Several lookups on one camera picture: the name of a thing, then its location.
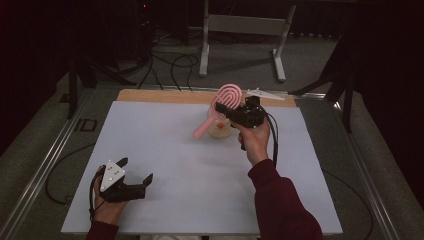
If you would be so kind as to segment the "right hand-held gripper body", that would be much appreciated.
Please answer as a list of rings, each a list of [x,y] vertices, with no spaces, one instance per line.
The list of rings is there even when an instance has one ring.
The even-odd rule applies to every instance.
[[[269,119],[261,105],[262,99],[283,100],[283,97],[259,89],[248,90],[243,105],[229,111],[229,119],[245,128],[256,128]]]

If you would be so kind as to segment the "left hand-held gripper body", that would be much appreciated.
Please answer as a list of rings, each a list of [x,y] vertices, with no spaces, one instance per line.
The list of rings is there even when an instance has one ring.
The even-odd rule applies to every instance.
[[[119,167],[117,162],[109,161],[104,166],[99,187],[100,196],[109,203],[144,199],[146,188],[142,184],[125,184],[125,176],[126,171]]]

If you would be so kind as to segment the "cream ribbed cup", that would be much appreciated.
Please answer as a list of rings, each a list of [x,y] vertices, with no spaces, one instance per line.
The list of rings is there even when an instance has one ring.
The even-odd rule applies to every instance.
[[[226,117],[215,119],[207,129],[208,134],[217,139],[228,138],[233,131],[234,128],[231,126],[230,120]]]

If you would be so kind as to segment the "pink hairbrush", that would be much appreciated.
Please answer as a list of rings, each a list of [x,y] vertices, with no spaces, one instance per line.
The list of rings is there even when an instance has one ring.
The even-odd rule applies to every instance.
[[[236,84],[223,85],[210,102],[209,117],[193,132],[193,136],[195,138],[201,138],[215,121],[225,118],[224,114],[219,113],[215,109],[217,104],[221,104],[224,107],[234,110],[240,105],[242,96],[242,90]]]

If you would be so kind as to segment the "person's right hand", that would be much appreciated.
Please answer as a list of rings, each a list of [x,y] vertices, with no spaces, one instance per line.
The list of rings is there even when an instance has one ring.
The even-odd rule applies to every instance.
[[[256,128],[246,128],[233,124],[239,130],[238,141],[246,150],[247,159],[252,166],[269,158],[268,141],[270,136],[269,124],[264,122]]]

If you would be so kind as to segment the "person's left hand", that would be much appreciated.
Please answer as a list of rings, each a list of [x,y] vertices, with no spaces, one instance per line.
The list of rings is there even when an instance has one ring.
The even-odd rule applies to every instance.
[[[126,205],[128,204],[127,201],[119,202],[119,203],[109,203],[106,200],[104,200],[100,194],[99,194],[99,186],[100,181],[102,178],[100,176],[97,176],[94,182],[94,217],[93,219],[95,221],[111,224],[111,225],[117,225],[119,223],[119,220],[121,218],[122,213],[124,212],[124,209]]]

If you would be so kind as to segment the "white table mat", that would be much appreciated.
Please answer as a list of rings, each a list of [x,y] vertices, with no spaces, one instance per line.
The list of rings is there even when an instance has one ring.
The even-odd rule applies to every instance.
[[[129,160],[125,181],[153,181],[120,220],[128,234],[256,235],[250,163],[236,135],[193,136],[206,119],[204,104],[115,101],[81,178],[62,230],[89,229],[89,185],[108,161]]]

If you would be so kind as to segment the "wooden board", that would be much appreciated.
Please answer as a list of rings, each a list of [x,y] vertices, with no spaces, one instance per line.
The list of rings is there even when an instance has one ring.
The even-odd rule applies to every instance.
[[[124,89],[119,92],[117,101],[209,105],[215,95],[205,91]]]

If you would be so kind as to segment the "grey metal stand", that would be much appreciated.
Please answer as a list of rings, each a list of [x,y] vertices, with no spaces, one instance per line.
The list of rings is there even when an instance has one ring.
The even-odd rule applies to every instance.
[[[296,5],[290,5],[288,13],[284,19],[274,19],[211,14],[209,12],[209,1],[210,0],[204,0],[202,27],[203,42],[199,65],[199,75],[201,77],[205,77],[208,74],[210,32],[259,34],[280,37],[278,47],[272,50],[272,56],[277,80],[284,82],[286,80],[286,74],[283,66],[282,51],[289,34],[292,20],[296,11]]]

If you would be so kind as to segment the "black tripod stand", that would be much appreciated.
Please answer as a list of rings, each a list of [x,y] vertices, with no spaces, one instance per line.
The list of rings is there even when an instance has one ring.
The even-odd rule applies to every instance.
[[[82,84],[88,88],[95,88],[97,85],[92,69],[98,70],[120,84],[134,86],[134,83],[124,79],[112,70],[96,63],[78,51],[73,51],[69,56],[68,64],[68,95],[66,99],[68,103],[68,119],[71,119],[78,109],[77,81],[81,80]]]

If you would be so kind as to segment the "black angled stand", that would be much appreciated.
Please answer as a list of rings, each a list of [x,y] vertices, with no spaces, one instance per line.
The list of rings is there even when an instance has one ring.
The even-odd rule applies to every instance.
[[[354,67],[355,51],[353,44],[349,42],[348,36],[342,34],[339,38],[330,58],[325,64],[319,78],[313,83],[298,90],[290,91],[290,95],[301,96],[322,85],[331,83],[325,94],[328,102],[336,103],[344,96],[342,107],[342,124],[351,133],[350,117],[352,110],[352,97],[354,90]]]

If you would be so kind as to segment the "dark equipment with red light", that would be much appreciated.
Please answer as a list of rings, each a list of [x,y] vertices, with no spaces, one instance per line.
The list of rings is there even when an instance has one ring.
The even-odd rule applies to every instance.
[[[155,3],[154,0],[133,0],[136,22],[136,59],[145,62],[153,45],[155,31]]]

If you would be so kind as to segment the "black rectangular bracket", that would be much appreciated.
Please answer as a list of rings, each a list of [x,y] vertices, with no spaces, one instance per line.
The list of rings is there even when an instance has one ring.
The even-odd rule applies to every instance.
[[[98,121],[95,119],[80,118],[74,127],[74,132],[93,132],[96,130],[97,125]]]

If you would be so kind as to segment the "aluminium table frame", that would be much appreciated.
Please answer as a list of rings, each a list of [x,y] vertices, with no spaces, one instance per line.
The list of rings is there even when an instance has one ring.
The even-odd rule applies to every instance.
[[[61,233],[71,198],[88,162],[117,86],[81,91],[76,114],[57,96],[49,99],[0,157],[0,240],[80,240]],[[304,116],[343,231],[329,240],[400,240],[354,136],[342,124],[338,104],[319,93],[287,99]],[[77,121],[95,119],[93,132],[74,132]]]

